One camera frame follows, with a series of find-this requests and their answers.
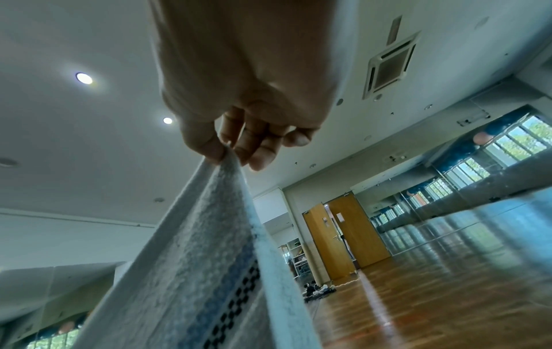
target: door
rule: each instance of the door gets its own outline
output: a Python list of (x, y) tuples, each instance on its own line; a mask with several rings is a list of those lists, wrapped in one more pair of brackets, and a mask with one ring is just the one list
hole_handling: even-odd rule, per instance
[(361, 268), (391, 257), (353, 194), (334, 199), (328, 206)]
[(303, 218), (309, 227), (329, 278), (337, 280), (353, 273), (355, 266), (324, 206), (316, 205), (303, 213)]

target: shiny hardwood floor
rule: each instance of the shiny hardwood floor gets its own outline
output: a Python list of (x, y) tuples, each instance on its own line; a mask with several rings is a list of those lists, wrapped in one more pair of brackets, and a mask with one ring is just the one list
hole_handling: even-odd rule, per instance
[(516, 200), (311, 305), (324, 348), (552, 348), (552, 189)]

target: terry cloth fabric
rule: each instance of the terry cloth fabric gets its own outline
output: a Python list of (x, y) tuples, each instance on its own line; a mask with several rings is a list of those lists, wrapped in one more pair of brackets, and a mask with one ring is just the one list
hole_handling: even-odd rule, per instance
[(236, 155), (203, 161), (73, 349), (321, 348)]

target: checkered stripe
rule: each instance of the checkered stripe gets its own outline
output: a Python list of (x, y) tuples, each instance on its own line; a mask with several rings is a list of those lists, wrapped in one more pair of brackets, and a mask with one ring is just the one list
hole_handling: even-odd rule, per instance
[(203, 344), (204, 349), (219, 348), (224, 343), (228, 332), (234, 327), (237, 317), (241, 314), (245, 304), (249, 301), (250, 294), (255, 290), (255, 285), (259, 278), (259, 265), (257, 264), (257, 260), (255, 260), (246, 276), (236, 288), (232, 299), (227, 305), (226, 311), (220, 316), (209, 338)]

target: ceiling air conditioning vent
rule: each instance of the ceiling air conditioning vent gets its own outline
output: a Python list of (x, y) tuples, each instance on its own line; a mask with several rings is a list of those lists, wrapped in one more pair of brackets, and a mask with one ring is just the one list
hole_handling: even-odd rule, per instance
[(368, 62), (368, 75), (362, 99), (380, 92), (406, 76), (419, 32), (386, 49)]

